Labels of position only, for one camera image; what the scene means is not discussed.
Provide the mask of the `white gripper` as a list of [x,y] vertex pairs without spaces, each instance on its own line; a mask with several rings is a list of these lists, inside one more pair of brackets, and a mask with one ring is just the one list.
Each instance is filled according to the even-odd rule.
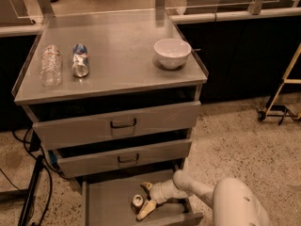
[[142,182],[140,185],[150,192],[151,200],[146,200],[137,204],[136,207],[139,209],[139,212],[136,218],[138,220],[142,220],[149,215],[156,208],[156,203],[162,204],[169,199],[181,199],[183,196],[182,191],[175,186],[171,179],[155,183],[154,185],[150,182]]

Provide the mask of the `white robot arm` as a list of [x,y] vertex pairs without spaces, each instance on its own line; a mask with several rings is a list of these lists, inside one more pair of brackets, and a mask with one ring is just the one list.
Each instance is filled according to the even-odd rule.
[[195,195],[213,210],[214,226],[270,226],[269,216],[261,202],[237,178],[223,178],[211,187],[179,169],[171,179],[155,184],[142,182],[140,185],[147,190],[150,198],[139,210],[138,220],[170,199],[186,199]]

